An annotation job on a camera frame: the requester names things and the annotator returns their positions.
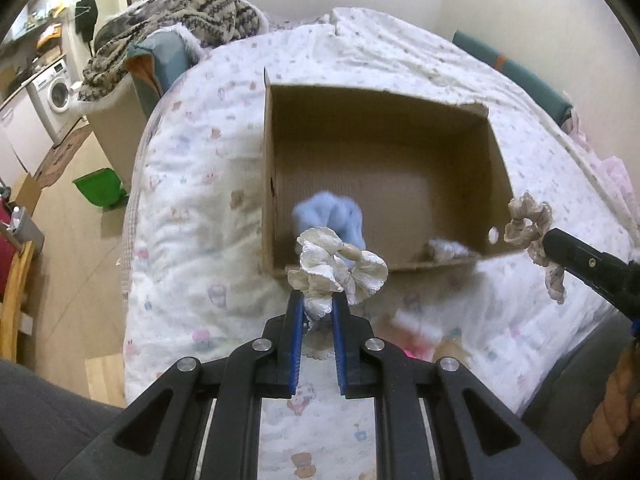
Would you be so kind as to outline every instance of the green dustpan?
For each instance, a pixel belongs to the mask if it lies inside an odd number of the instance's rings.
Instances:
[[[115,206],[127,194],[111,168],[103,168],[76,178],[74,184],[89,202],[103,208]]]

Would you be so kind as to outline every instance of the floor mat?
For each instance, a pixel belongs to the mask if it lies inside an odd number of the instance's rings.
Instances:
[[[71,159],[80,149],[80,146],[82,146],[82,143],[91,133],[91,125],[84,119],[80,119],[65,137],[65,140],[47,153],[35,175],[40,187],[49,187],[57,182]]]

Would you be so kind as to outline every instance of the red object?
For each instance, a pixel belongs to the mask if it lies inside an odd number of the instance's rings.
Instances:
[[[0,199],[0,221],[5,224],[9,223],[11,215],[4,207],[4,203]],[[6,281],[9,279],[9,271],[11,270],[11,262],[14,259],[15,249],[9,241],[0,235],[0,291],[4,295]]]

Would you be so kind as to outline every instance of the metal screw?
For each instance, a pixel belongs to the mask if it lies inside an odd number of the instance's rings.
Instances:
[[[460,368],[460,362],[453,357],[443,357],[440,360],[440,368],[447,372],[455,372]]]
[[[364,346],[367,350],[371,350],[372,352],[379,352],[385,347],[385,342],[382,339],[378,339],[377,337],[372,337],[371,339],[367,339],[364,342]]]
[[[266,352],[269,348],[271,348],[271,341],[266,338],[261,337],[260,339],[256,339],[252,344],[254,350],[258,352]]]
[[[178,361],[178,370],[181,372],[191,372],[196,369],[197,364],[196,359],[193,357],[183,357]]]

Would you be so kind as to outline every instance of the beige scrunchie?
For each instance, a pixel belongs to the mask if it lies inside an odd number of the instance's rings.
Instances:
[[[504,229],[504,241],[520,249],[527,249],[533,262],[546,267],[545,285],[549,296],[558,304],[564,303],[564,267],[546,257],[542,237],[551,229],[553,211],[547,202],[538,204],[526,191],[509,202],[511,222]]]

